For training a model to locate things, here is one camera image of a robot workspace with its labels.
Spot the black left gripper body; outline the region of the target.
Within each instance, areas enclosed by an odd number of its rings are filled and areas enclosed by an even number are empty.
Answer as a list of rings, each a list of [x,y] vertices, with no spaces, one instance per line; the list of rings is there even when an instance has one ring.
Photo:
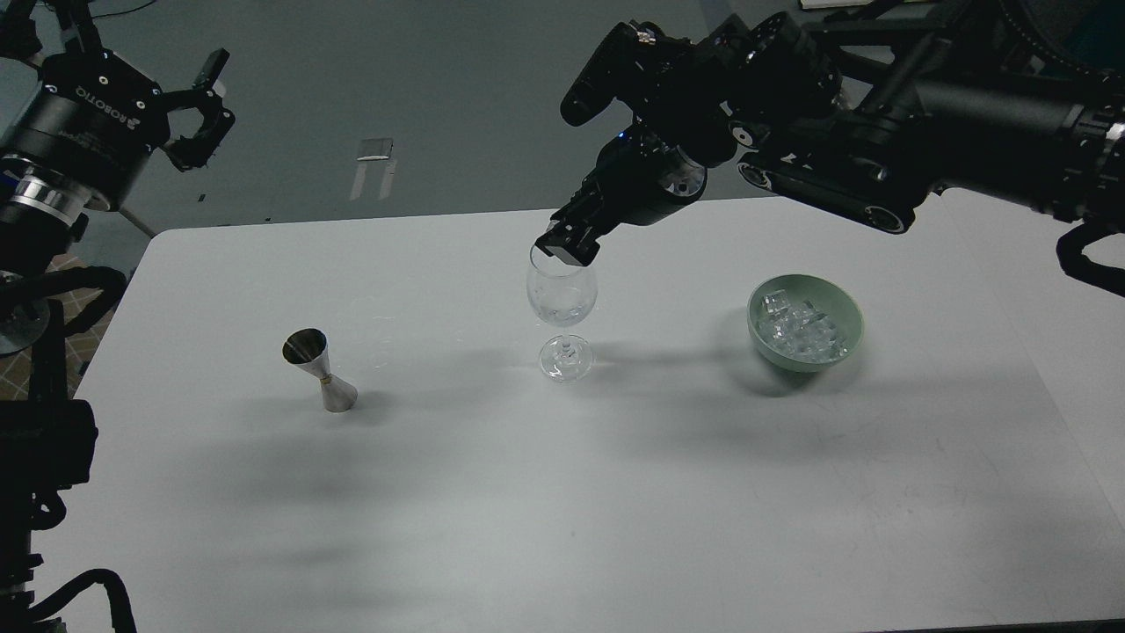
[[[97,211],[117,211],[153,152],[171,136],[162,88],[110,49],[61,53],[4,129],[3,169],[40,168],[90,189]]]

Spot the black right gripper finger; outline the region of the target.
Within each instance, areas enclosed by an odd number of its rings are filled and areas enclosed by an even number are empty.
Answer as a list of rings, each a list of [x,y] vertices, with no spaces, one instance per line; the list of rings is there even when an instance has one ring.
[[[568,266],[591,266],[598,256],[603,233],[587,223],[548,223],[548,227],[534,242],[534,247],[548,257],[557,257]]]

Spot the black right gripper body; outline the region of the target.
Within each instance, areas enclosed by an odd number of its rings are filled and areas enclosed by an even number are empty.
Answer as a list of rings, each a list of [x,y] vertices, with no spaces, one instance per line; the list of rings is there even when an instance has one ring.
[[[621,132],[598,152],[595,168],[549,225],[593,229],[649,227],[706,191],[708,169],[651,132]]]

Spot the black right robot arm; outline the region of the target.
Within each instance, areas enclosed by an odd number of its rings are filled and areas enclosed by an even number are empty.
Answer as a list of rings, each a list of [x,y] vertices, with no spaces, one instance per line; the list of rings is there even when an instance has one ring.
[[[702,40],[615,25],[560,115],[580,126],[620,101],[632,121],[536,248],[590,266],[602,236],[695,204],[708,172],[736,160],[760,191],[888,234],[950,188],[1028,207],[1073,224],[1056,244],[1065,275],[1122,293],[1122,269],[1084,255],[1122,233],[1120,70],[1046,39],[1025,1],[892,8],[807,24],[731,15]]]

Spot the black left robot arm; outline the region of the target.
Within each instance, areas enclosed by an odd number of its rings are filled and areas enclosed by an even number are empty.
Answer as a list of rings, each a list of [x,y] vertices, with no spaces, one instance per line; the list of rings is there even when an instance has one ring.
[[[37,85],[3,135],[3,354],[29,352],[28,391],[3,401],[3,630],[64,632],[60,613],[93,586],[107,594],[112,632],[137,629],[129,594],[107,569],[76,575],[43,600],[32,593],[43,558],[36,530],[68,517],[61,492],[88,482],[99,432],[68,386],[68,340],[123,299],[109,266],[52,270],[83,236],[89,212],[124,214],[154,152],[173,168],[205,168],[236,123],[222,103],[230,52],[214,51],[192,85],[166,91],[108,48],[87,1],[52,1],[62,51],[46,55],[33,1],[4,1],[3,57],[35,69]]]

